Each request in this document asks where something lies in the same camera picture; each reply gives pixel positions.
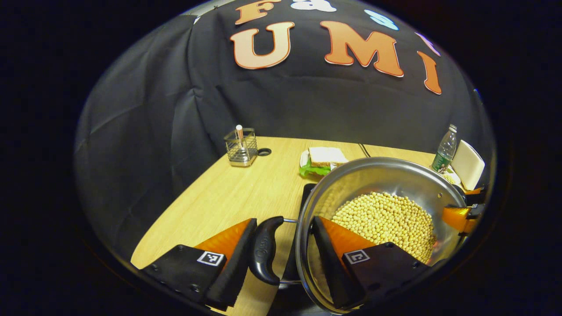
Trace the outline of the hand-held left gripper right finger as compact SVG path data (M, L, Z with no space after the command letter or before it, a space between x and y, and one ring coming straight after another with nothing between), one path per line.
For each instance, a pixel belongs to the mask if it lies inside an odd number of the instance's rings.
M312 232L338 309L386 300L430 269L393 242L374 244L322 216L313 218Z

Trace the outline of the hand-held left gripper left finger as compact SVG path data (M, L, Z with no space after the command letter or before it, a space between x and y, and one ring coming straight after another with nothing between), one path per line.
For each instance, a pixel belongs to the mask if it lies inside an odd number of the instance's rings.
M142 271L191 302L226 311L243 286L256 228L257 220L249 218L196 246L177 244Z

